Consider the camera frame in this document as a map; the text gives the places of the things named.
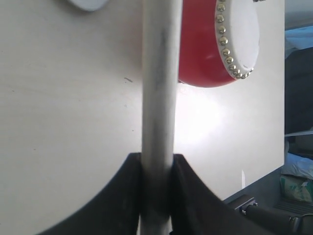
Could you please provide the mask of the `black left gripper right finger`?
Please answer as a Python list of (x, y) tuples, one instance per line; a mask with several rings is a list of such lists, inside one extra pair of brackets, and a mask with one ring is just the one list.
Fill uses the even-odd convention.
[(181, 154), (175, 154), (170, 186), (174, 235), (265, 235), (217, 197)]

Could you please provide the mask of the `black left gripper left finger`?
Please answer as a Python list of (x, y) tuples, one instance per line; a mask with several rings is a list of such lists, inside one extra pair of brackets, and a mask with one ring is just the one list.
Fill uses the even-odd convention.
[(109, 183), (86, 205), (44, 235), (135, 235), (140, 193), (140, 153), (130, 153)]

